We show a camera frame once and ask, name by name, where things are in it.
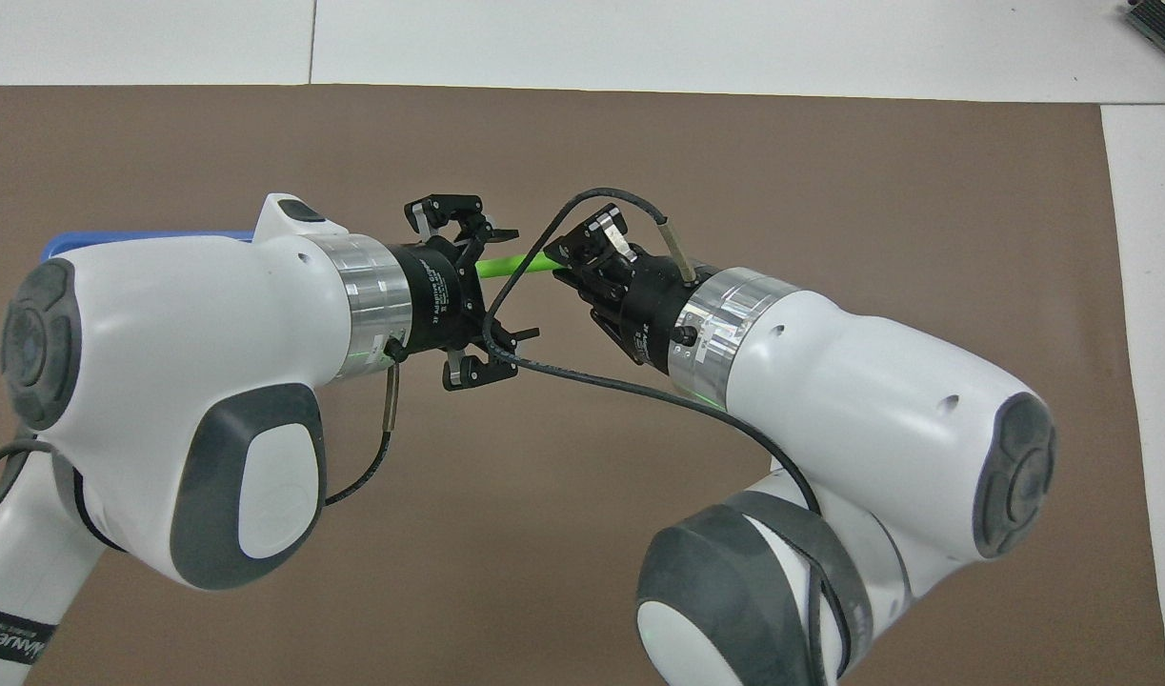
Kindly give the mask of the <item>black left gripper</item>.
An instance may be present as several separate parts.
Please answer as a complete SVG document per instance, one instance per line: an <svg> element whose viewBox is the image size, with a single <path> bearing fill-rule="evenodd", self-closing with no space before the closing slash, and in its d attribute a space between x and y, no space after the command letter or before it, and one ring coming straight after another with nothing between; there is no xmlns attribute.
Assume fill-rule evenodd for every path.
<svg viewBox="0 0 1165 686"><path fill-rule="evenodd" d="M422 243L390 246L390 252L411 288L412 324L403 344L390 342L394 358L408 358L430 349L444 349L442 383L449 392L490 386L516 376L516 365L488 354L482 363L476 355L464 355L469 344L487 351L481 324L485 304L476 261L487 243L502 243L518 236L518 229L499 229L483 213L476 195L429 195L405 205L405 218ZM457 222L459 234L447 240L439 234L449 222ZM500 348L515 353L517 344L541 335L539 328L508 332L493 327Z"/></svg>

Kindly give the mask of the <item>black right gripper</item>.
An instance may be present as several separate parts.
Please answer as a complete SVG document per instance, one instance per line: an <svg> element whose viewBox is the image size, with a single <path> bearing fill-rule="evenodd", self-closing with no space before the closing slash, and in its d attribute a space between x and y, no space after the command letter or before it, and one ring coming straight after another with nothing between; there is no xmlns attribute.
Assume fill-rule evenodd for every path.
<svg viewBox="0 0 1165 686"><path fill-rule="evenodd" d="M548 243L544 255L569 269L555 270L555 280L577 291L592 321L633 363L665 372L671 331L705 281L705 266L694 262L698 282L686 285L672 259L631 247L627 233L624 214L609 203Z"/></svg>

